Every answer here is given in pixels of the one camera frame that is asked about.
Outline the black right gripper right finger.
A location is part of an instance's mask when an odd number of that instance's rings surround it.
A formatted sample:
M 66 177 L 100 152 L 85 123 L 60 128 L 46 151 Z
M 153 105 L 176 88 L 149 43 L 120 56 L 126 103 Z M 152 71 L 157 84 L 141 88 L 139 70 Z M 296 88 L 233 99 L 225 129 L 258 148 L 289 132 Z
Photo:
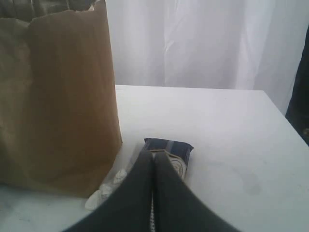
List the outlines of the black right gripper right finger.
M 233 232 L 176 173 L 168 156 L 154 156 L 154 223 L 157 232 Z

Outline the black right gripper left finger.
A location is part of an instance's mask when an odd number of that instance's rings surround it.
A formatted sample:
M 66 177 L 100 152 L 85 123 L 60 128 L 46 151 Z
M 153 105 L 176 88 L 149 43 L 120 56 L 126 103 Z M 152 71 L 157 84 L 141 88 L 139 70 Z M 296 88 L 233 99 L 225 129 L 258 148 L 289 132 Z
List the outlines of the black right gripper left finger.
M 121 185 L 87 217 L 67 232 L 149 232 L 154 158 L 140 152 Z

